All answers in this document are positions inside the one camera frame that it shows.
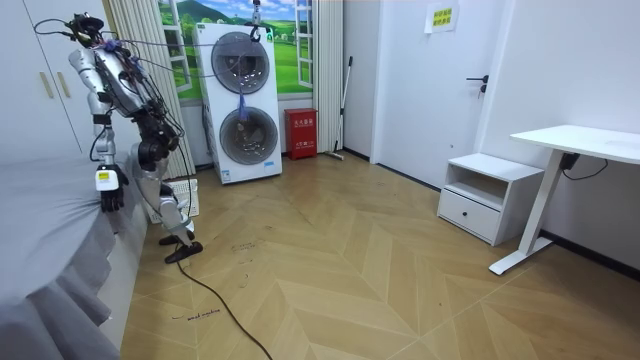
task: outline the yellow sign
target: yellow sign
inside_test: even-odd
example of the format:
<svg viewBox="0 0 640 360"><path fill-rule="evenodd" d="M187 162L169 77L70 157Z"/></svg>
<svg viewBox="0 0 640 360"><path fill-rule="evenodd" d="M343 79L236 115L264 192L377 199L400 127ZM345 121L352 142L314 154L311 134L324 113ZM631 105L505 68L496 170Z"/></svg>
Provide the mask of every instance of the yellow sign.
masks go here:
<svg viewBox="0 0 640 360"><path fill-rule="evenodd" d="M452 8L438 10L433 13L433 26L444 26L451 23Z"/></svg>

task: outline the window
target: window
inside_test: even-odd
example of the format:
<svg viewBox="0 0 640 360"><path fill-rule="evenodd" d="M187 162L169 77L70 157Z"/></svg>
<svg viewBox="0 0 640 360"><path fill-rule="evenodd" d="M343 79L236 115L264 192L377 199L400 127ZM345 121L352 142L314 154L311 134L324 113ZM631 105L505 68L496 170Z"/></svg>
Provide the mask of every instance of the window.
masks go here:
<svg viewBox="0 0 640 360"><path fill-rule="evenodd" d="M313 88L313 26L312 0L296 0L296 50L298 84Z"/></svg>
<svg viewBox="0 0 640 360"><path fill-rule="evenodd" d="M162 28L167 44L179 44L180 46L167 46L169 52L169 60L171 60L171 68L176 81L178 92L191 89L191 77L189 76L189 64L187 63L187 55L185 53L184 38L180 20L178 17L178 9L176 0L159 0L158 7L162 16Z"/></svg>

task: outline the cloud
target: cloud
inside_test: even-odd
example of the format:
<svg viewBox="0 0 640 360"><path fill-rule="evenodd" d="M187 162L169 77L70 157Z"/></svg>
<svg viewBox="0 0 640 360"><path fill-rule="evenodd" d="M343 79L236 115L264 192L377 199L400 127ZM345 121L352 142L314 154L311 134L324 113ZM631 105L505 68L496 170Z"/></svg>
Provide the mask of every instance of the cloud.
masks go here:
<svg viewBox="0 0 640 360"><path fill-rule="evenodd" d="M232 3L232 4L231 4L231 7L232 7L232 8L234 8L234 9L236 9L236 10L240 10L240 11L250 11L250 12L253 12L253 8L252 8L252 7L249 7L249 6L247 6L247 5L245 5L245 4L242 4L242 3Z"/></svg>

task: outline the blue sky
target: blue sky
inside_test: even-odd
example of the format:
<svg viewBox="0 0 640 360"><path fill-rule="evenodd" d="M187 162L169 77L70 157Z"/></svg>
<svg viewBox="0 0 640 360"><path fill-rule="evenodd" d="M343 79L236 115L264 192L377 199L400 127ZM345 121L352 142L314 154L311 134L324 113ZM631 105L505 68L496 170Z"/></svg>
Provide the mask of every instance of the blue sky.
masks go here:
<svg viewBox="0 0 640 360"><path fill-rule="evenodd" d="M216 9L228 17L238 14L249 19L253 14L252 0L196 0L210 8ZM262 20L295 20L295 0L260 0Z"/></svg>

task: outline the mop handle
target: mop handle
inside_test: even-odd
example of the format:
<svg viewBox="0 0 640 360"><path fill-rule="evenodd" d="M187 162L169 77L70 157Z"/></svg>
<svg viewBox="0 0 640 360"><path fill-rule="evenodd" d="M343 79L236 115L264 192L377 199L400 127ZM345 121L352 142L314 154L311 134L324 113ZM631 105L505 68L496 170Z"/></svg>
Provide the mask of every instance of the mop handle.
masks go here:
<svg viewBox="0 0 640 360"><path fill-rule="evenodd" d="M349 56L349 66L347 67L347 81L344 83L344 92L342 93L342 103L340 104L340 115L344 113L344 103L347 100L347 88L349 88L349 77L351 76L351 63L353 63L353 56Z"/></svg>
<svg viewBox="0 0 640 360"><path fill-rule="evenodd" d="M353 63L353 56L349 56L349 66L347 67L347 80L344 83L344 92L342 93L342 103L340 104L340 121L338 122L338 134L336 135L336 142L333 145L333 152L338 151L338 141L340 140L340 133L342 132L342 123L344 122L344 103L347 100L347 89L349 88L349 77L351 76L352 63Z"/></svg>

